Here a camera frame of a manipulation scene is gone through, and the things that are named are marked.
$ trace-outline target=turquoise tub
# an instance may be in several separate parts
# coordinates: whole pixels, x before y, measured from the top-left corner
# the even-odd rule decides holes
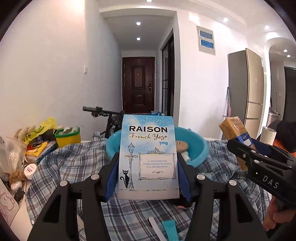
[[[199,134],[191,130],[175,126],[175,138],[176,141],[185,141],[189,145],[188,155],[191,158],[191,161],[187,164],[196,168],[205,161],[209,153],[209,147],[206,140]],[[119,152],[120,139],[121,130],[115,132],[108,138],[106,151],[110,158],[114,156],[115,152]]]

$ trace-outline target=yellow container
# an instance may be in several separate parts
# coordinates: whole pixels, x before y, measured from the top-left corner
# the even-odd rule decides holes
[[[73,143],[81,143],[81,137],[80,137],[80,128],[78,127],[77,131],[74,133],[64,134],[60,135],[59,133],[62,132],[62,130],[57,130],[54,137],[57,140],[57,144],[59,148],[62,148],[66,145],[73,144]]]

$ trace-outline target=refrigerator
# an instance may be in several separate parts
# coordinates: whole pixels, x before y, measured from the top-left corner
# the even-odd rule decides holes
[[[238,116],[256,139],[263,111],[263,60],[253,51],[228,54],[231,115]]]

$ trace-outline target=bicycle handlebar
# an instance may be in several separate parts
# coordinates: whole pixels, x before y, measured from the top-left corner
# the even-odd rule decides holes
[[[88,111],[88,112],[94,112],[94,113],[104,113],[104,114],[111,114],[111,115],[123,115],[123,112],[114,112],[114,111],[108,111],[108,110],[103,110],[102,107],[96,107],[96,108],[93,108],[93,107],[86,107],[86,106],[83,106],[82,108],[83,111]]]

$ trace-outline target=checkered tablecloth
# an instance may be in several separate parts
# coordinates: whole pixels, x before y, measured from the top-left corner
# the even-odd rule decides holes
[[[197,169],[198,172],[218,182],[236,180],[263,221],[269,204],[267,192],[246,178],[246,173],[242,172],[236,157],[228,152],[226,141],[209,141],[208,144],[208,157]],[[27,192],[26,205],[31,221],[37,219],[61,180],[68,180],[70,183],[83,181],[109,163],[105,145],[106,140],[101,138],[99,133],[94,133],[92,141],[57,149],[41,161]],[[150,216],[154,217],[165,236],[161,222],[174,219],[179,238],[184,239],[193,212],[193,208],[178,209],[167,200],[122,200],[117,198],[116,193],[107,203],[102,203],[102,208],[112,241],[158,241],[148,222]],[[82,211],[80,200],[77,213],[81,217]],[[215,200],[210,240],[215,240],[218,220],[219,200]],[[84,229],[79,230],[79,235],[80,240],[86,240]]]

